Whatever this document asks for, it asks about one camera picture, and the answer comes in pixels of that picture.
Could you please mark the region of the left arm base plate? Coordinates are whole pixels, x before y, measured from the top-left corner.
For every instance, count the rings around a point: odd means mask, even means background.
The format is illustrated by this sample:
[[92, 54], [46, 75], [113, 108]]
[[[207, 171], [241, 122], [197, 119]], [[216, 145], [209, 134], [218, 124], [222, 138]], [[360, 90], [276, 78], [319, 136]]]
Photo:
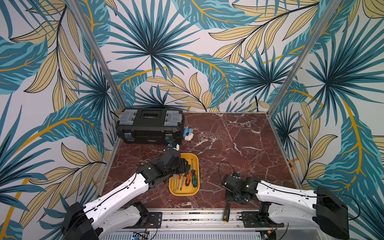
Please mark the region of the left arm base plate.
[[124, 229], [158, 229], [162, 225], [162, 212], [149, 212], [141, 217], [133, 226], [124, 227]]

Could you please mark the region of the orange black handle screwdriver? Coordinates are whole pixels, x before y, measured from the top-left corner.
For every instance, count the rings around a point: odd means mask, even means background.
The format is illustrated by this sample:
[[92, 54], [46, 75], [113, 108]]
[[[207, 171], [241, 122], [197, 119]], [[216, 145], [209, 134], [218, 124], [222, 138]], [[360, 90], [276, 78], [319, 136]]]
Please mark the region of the orange black handle screwdriver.
[[185, 181], [185, 186], [189, 186], [190, 185], [191, 178], [192, 178], [192, 171], [189, 171], [188, 175], [187, 175], [187, 178], [186, 178], [186, 181]]

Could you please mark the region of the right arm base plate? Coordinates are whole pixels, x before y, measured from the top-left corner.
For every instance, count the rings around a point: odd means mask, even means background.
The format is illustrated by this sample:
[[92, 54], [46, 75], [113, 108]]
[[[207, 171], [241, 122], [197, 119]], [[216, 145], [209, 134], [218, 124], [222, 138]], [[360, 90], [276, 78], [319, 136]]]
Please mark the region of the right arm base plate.
[[243, 222], [245, 228], [282, 228], [284, 223], [274, 223], [266, 214], [259, 212], [241, 212], [239, 220]]

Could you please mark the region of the green black handle screwdriver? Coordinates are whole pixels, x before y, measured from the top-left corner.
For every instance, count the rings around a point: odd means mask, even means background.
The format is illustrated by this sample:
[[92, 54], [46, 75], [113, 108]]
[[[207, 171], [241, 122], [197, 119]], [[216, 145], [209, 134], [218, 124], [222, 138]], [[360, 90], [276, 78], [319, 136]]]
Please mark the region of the green black handle screwdriver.
[[192, 161], [191, 163], [191, 174], [192, 174], [191, 180], [192, 180], [193, 187], [196, 188], [198, 185], [198, 181], [196, 176], [196, 170], [194, 169], [194, 161]]

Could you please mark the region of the orange slim screwdriver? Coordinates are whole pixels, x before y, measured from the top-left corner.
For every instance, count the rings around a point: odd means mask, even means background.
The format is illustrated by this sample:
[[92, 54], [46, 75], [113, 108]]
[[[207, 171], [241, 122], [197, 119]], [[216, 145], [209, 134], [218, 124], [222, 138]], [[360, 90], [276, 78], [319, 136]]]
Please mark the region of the orange slim screwdriver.
[[289, 167], [291, 168], [291, 170], [293, 170], [294, 166], [292, 165], [292, 163], [288, 159], [286, 159], [286, 160], [287, 160], [287, 163], [288, 163]]

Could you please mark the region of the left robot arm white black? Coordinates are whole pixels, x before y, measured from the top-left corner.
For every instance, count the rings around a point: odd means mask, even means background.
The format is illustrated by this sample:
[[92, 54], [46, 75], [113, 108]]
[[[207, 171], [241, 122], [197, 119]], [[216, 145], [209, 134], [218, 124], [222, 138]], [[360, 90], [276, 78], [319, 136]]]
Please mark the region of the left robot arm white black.
[[147, 192], [173, 175], [190, 170], [188, 161], [176, 149], [167, 149], [157, 159], [141, 165], [127, 181], [104, 196], [86, 204], [68, 208], [61, 227], [64, 240], [99, 240], [126, 227], [147, 221], [148, 210], [141, 203], [121, 209], [126, 203]]

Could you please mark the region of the yellow black handle screwdriver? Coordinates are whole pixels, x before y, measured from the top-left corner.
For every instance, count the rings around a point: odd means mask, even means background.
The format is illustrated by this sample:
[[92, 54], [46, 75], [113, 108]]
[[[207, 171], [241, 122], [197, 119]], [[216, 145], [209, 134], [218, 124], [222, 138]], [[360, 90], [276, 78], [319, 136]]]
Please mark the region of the yellow black handle screwdriver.
[[186, 179], [187, 179], [187, 175], [186, 175], [186, 174], [184, 174], [184, 175], [182, 176], [182, 178], [181, 178], [180, 191], [182, 191], [182, 189], [183, 189], [183, 186], [184, 186], [184, 184], [185, 184], [185, 181], [186, 181]]

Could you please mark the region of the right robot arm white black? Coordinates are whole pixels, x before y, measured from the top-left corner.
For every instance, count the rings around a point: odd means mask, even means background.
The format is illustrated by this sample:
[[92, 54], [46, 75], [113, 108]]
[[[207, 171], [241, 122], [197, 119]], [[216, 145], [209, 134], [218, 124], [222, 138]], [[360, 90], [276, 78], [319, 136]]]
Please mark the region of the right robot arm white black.
[[340, 240], [348, 240], [348, 207], [329, 189], [298, 190], [277, 186], [259, 179], [241, 179], [239, 174], [222, 179], [226, 200], [246, 205], [261, 204], [256, 212], [243, 212], [240, 220], [246, 228], [282, 228], [294, 225], [317, 228]]

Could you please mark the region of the yellow dotted black screwdriver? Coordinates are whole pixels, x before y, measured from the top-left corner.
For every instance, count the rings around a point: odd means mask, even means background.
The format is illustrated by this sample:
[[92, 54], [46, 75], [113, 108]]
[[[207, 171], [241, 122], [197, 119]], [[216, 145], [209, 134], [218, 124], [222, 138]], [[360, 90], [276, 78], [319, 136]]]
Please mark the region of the yellow dotted black screwdriver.
[[223, 213], [223, 222], [228, 223], [230, 219], [231, 203], [227, 202]]

